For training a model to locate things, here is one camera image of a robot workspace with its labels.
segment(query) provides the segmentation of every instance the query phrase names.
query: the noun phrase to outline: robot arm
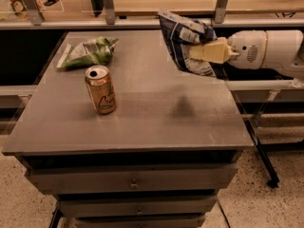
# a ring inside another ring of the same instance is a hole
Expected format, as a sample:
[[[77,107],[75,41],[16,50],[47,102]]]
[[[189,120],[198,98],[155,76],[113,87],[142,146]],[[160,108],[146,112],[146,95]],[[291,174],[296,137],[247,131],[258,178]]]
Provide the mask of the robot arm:
[[[271,68],[278,73],[304,78],[303,33],[299,30],[241,31],[228,38],[232,56],[227,63],[237,68]]]
[[[190,49],[190,57],[227,62],[241,69],[271,68],[282,75],[304,78],[304,44],[300,30],[244,30],[228,39]]]

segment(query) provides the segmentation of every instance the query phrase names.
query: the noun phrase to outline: beverage can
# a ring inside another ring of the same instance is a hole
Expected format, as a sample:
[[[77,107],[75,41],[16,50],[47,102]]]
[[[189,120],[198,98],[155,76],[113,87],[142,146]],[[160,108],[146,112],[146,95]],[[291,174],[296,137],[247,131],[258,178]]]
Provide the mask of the beverage can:
[[[106,66],[91,66],[85,71],[85,82],[94,109],[107,114],[116,109],[112,77]]]

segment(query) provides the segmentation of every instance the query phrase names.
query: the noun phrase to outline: can lid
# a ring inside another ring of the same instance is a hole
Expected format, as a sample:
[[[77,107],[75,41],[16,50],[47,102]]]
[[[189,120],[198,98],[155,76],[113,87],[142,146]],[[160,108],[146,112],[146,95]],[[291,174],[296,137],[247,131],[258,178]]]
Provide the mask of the can lid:
[[[96,65],[89,67],[85,72],[85,76],[91,80],[99,80],[106,76],[107,73],[108,69],[106,66]]]

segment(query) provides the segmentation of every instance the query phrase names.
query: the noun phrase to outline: speckled floor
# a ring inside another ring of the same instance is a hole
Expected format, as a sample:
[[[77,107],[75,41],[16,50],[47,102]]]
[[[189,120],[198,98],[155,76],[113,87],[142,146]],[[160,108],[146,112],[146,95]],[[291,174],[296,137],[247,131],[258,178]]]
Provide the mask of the speckled floor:
[[[286,142],[304,136],[304,118],[292,119],[280,119],[284,124],[276,118],[264,119],[258,129],[263,141]],[[0,135],[0,150],[7,137]],[[279,187],[266,185],[270,177],[257,151],[244,151],[237,162],[237,174],[227,189],[219,191],[218,203],[206,214],[201,228],[304,227],[304,151],[272,152],[269,157],[280,178]],[[48,227],[54,198],[36,191],[15,158],[0,154],[0,169],[0,227]],[[69,227],[68,222],[60,227]]]

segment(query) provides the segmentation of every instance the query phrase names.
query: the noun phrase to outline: drawer handle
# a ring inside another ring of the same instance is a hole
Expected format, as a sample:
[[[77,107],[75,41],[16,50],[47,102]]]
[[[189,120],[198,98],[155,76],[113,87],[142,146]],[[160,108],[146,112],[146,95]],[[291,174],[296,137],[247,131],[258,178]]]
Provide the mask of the drawer handle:
[[[133,179],[132,180],[132,183],[129,185],[130,189],[138,189],[139,188],[139,185],[136,183],[136,179]]]
[[[143,214],[143,211],[142,211],[142,208],[141,207],[138,207],[137,208],[137,212],[136,212],[136,215],[140,216]]]

